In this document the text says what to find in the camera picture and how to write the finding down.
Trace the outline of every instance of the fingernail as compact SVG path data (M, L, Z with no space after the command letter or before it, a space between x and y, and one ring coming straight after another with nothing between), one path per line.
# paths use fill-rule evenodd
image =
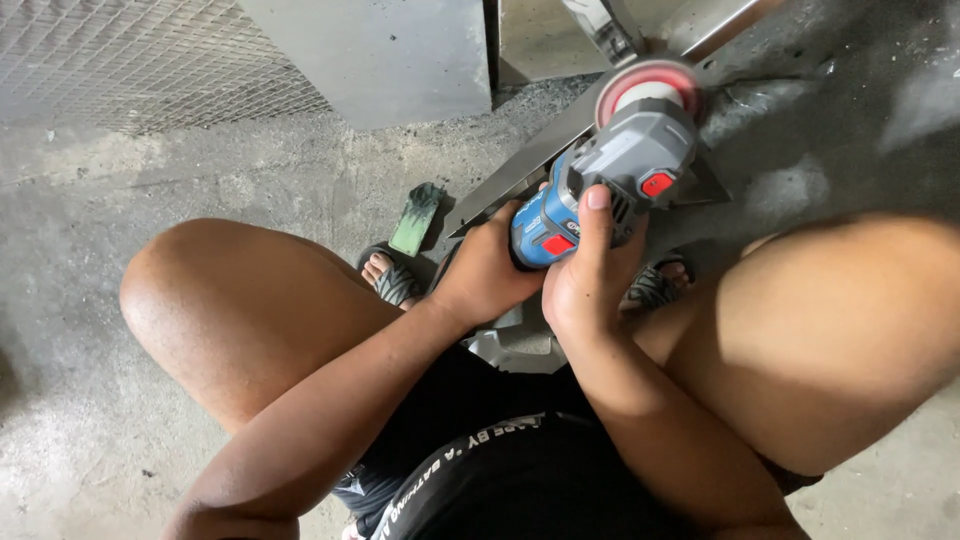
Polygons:
M605 188L592 189L587 194L587 207L591 210L605 209L610 206L610 190Z

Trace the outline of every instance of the angle grinder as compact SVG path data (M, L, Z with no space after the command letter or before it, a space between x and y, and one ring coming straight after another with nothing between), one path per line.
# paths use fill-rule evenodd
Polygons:
M516 267L544 268L576 251L580 197L594 184L611 191L612 246L625 243L693 162L701 102L693 71L677 61L640 61L611 79L597 99L596 135L560 154L547 186L514 216Z

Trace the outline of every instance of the person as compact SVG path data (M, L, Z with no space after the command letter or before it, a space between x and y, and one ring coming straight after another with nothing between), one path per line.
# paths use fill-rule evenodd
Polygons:
M296 538L330 493L355 537L806 538L783 493L958 374L953 225L814 224L628 316L645 225L611 250L610 193L584 196L572 257L515 270L510 204L408 310L369 266L290 234L200 219L153 239L124 317L233 435L163 538ZM457 344L541 288L564 369L504 373Z

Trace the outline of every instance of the hand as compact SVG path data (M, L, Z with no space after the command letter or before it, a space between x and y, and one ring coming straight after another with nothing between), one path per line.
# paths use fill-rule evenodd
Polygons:
M605 185L584 192L579 217L580 246L550 267L543 286L543 316L560 339L613 331L646 243L648 216L643 215L627 244L610 249L613 216Z
M489 222L471 229L426 300L443 306L472 328L537 292L546 272L520 272L510 259L510 222L519 208L519 201L511 201Z

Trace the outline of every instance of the metal grating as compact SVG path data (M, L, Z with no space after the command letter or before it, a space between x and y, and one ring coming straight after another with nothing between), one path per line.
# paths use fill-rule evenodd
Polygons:
M140 135L330 110L229 0L0 0L0 94Z

